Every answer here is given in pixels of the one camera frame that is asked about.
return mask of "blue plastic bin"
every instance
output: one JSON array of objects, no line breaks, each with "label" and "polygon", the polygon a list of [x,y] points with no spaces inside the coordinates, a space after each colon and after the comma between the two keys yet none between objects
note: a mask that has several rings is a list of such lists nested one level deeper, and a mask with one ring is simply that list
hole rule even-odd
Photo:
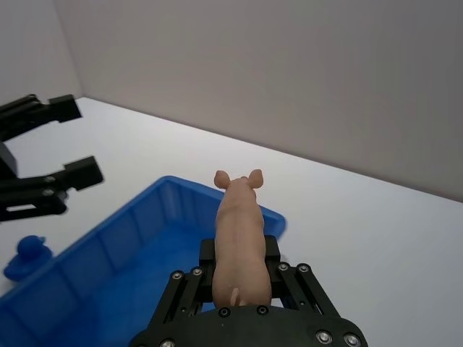
[{"label": "blue plastic bin", "polygon": [[[146,328],[169,274],[197,265],[223,195],[159,179],[0,298],[0,347],[127,346]],[[280,237],[284,218],[262,212],[265,234]]]}]

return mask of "pink toy pig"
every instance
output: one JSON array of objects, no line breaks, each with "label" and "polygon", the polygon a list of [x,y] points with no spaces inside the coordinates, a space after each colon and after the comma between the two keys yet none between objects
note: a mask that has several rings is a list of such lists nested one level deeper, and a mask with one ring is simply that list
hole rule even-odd
[{"label": "pink toy pig", "polygon": [[261,170],[230,181],[217,171],[214,184],[225,189],[216,218],[216,271],[212,295],[216,307],[269,305],[271,283],[265,264],[263,216],[254,189],[263,185]]}]

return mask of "black metal bracket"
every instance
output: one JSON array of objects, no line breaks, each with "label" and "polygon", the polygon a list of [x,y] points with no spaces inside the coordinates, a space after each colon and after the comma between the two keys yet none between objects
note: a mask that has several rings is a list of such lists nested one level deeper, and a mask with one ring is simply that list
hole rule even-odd
[{"label": "black metal bracket", "polygon": [[203,240],[200,266],[174,271],[147,328],[130,347],[305,346],[368,347],[362,331],[341,318],[307,264],[280,262],[276,239],[266,236],[266,265],[272,297],[281,307],[219,307],[212,302],[214,240]]},{"label": "black metal bracket", "polygon": [[67,209],[67,190],[81,190],[103,181],[94,157],[64,165],[64,170],[45,176],[17,177],[16,160],[3,141],[36,127],[80,118],[72,95],[43,105],[35,95],[0,106],[0,221],[57,215]]}]

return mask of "white table surface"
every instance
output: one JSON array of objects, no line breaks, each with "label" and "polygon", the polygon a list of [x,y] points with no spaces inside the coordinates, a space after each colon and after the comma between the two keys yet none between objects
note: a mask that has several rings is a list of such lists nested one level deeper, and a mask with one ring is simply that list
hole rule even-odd
[{"label": "white table surface", "polygon": [[[461,345],[463,204],[88,98],[78,104],[83,119],[7,145],[21,176],[94,155],[105,182],[70,192],[65,215],[0,224],[1,267],[29,234],[60,253],[161,176],[213,186],[216,169],[234,178],[261,168],[258,202],[288,223],[281,253],[312,265],[370,346]],[[10,288],[1,277],[0,295]]]}]

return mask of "pig ear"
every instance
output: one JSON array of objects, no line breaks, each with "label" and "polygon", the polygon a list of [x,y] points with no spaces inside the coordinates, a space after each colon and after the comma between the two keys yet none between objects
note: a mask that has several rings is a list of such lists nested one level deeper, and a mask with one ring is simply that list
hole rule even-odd
[{"label": "pig ear", "polygon": [[252,172],[249,175],[249,178],[247,179],[247,183],[249,184],[249,187],[253,189],[261,188],[263,185],[262,170],[252,170]]},{"label": "pig ear", "polygon": [[214,177],[214,184],[217,188],[227,189],[230,185],[230,177],[227,172],[218,170]]}]

